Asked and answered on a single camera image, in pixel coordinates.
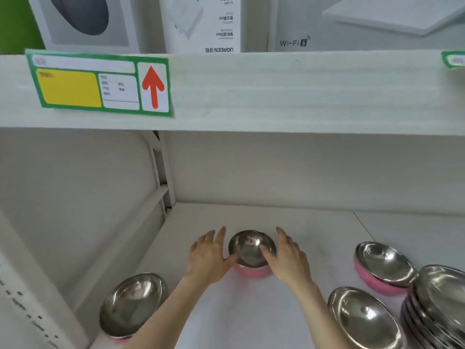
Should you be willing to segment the white shelf beam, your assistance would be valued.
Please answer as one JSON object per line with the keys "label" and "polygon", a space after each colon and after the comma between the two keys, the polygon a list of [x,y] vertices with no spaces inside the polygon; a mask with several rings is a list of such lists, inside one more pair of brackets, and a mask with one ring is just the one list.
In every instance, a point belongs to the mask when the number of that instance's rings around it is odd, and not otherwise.
{"label": "white shelf beam", "polygon": [[0,56],[0,127],[465,136],[465,68],[439,50],[167,55],[174,117],[43,108]]}

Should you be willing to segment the person's left forearm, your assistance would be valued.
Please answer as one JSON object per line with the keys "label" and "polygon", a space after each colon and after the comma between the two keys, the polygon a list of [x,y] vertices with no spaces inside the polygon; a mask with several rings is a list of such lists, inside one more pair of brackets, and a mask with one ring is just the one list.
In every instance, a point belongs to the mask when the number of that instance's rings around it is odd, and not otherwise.
{"label": "person's left forearm", "polygon": [[174,349],[201,296],[211,283],[184,276],[168,299],[121,349]]}

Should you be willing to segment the person's right hand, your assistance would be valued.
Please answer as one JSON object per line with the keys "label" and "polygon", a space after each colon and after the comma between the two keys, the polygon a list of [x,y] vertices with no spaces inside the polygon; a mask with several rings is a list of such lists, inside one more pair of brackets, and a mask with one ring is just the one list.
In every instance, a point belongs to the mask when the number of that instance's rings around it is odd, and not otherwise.
{"label": "person's right hand", "polygon": [[278,234],[278,251],[276,256],[279,260],[279,266],[277,270],[271,271],[292,291],[315,285],[311,277],[306,253],[300,249],[298,243],[294,242],[281,227],[276,227],[276,232]]}

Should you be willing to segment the green yellow shelf label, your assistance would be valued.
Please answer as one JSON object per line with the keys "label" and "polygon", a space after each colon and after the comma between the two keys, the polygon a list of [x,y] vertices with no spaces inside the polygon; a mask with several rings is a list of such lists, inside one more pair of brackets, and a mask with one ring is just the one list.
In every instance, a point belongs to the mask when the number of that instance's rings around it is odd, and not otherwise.
{"label": "green yellow shelf label", "polygon": [[27,49],[43,108],[174,117],[169,59]]}

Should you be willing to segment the grey box with flat device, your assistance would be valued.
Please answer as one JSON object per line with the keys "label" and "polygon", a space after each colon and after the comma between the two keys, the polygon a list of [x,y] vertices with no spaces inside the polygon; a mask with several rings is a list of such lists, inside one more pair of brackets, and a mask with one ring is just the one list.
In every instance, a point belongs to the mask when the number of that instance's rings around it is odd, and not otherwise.
{"label": "grey box with flat device", "polygon": [[461,50],[465,0],[272,0],[269,52]]}

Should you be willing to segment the white box with grey print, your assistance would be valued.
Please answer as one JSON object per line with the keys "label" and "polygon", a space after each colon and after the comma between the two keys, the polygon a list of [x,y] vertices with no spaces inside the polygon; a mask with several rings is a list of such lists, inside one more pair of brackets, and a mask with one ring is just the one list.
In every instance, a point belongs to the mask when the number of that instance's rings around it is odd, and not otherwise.
{"label": "white box with grey print", "polygon": [[245,52],[244,0],[159,0],[168,54]]}

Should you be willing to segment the pink steel bowl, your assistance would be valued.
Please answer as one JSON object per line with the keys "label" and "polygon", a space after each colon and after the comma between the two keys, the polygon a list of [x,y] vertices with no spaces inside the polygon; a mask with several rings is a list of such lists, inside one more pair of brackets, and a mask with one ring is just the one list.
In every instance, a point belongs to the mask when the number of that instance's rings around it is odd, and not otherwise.
{"label": "pink steel bowl", "polygon": [[126,342],[168,298],[166,281],[153,272],[131,276],[116,286],[99,311],[102,332],[113,341]]}
{"label": "pink steel bowl", "polygon": [[227,249],[229,255],[239,255],[233,269],[240,276],[247,279],[261,279],[271,274],[270,266],[260,248],[261,245],[273,255],[277,254],[273,239],[258,230],[243,230],[230,239]]}
{"label": "pink steel bowl", "polygon": [[334,289],[327,305],[351,349],[408,349],[399,320],[379,299],[349,286]]}
{"label": "pink steel bowl", "polygon": [[376,293],[405,297],[419,272],[403,253],[377,241],[359,243],[353,255],[360,279]]}

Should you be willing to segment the person's right forearm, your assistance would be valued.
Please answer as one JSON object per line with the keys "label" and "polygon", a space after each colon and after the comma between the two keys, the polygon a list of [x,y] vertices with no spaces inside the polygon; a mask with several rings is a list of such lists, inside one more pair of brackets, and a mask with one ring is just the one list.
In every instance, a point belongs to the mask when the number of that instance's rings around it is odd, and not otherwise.
{"label": "person's right forearm", "polygon": [[314,282],[287,282],[287,286],[300,304],[315,349],[352,349]]}

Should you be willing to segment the small green shelf label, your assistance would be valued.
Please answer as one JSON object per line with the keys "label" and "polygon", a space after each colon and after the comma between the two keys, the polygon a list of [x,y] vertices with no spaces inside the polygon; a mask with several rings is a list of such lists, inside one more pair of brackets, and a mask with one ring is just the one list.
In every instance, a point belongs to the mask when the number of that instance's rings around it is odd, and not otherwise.
{"label": "small green shelf label", "polygon": [[465,67],[465,50],[442,51],[441,59],[449,69]]}

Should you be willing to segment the white printed carton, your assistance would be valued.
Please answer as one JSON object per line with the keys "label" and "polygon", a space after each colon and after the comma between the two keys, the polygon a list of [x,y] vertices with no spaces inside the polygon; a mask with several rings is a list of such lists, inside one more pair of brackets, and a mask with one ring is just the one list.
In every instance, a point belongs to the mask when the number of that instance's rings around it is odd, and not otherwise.
{"label": "white printed carton", "polygon": [[47,349],[88,349],[77,317],[1,209],[0,296]]}

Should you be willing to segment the white box with dark oval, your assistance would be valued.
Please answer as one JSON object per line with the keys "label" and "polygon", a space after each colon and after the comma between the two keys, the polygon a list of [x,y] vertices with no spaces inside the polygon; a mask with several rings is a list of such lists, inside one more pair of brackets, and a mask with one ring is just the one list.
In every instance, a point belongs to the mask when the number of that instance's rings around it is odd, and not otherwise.
{"label": "white box with dark oval", "polygon": [[28,0],[45,49],[90,54],[148,50],[141,0]]}

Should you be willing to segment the white shelf upright post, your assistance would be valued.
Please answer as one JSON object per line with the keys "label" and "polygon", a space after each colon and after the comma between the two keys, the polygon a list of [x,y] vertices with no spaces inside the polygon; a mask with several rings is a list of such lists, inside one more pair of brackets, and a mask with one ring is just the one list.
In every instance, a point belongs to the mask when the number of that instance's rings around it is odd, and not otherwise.
{"label": "white shelf upright post", "polygon": [[176,204],[176,194],[171,174],[165,132],[143,130],[140,134],[148,143],[151,150],[157,186],[167,187],[167,192],[162,198],[162,205],[165,210],[165,215],[169,216]]}

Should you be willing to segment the person's left hand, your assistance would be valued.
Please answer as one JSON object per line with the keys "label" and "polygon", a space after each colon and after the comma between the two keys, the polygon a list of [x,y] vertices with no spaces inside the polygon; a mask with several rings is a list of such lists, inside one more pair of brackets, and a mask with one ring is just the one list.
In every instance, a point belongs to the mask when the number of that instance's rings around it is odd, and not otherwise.
{"label": "person's left hand", "polygon": [[193,279],[195,283],[200,284],[203,288],[207,288],[220,281],[226,274],[223,273],[224,241],[226,227],[223,226],[215,233],[215,249],[212,252],[204,251],[204,237],[201,235],[195,242],[198,243],[196,255],[193,260],[188,259],[187,277]]}

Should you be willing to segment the stack of steel bowls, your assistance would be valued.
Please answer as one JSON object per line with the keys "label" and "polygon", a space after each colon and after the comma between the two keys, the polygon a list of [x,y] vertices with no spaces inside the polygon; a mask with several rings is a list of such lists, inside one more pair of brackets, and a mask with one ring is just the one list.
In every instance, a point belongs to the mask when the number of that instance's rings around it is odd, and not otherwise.
{"label": "stack of steel bowls", "polygon": [[465,272],[423,266],[401,305],[400,322],[416,349],[465,349]]}

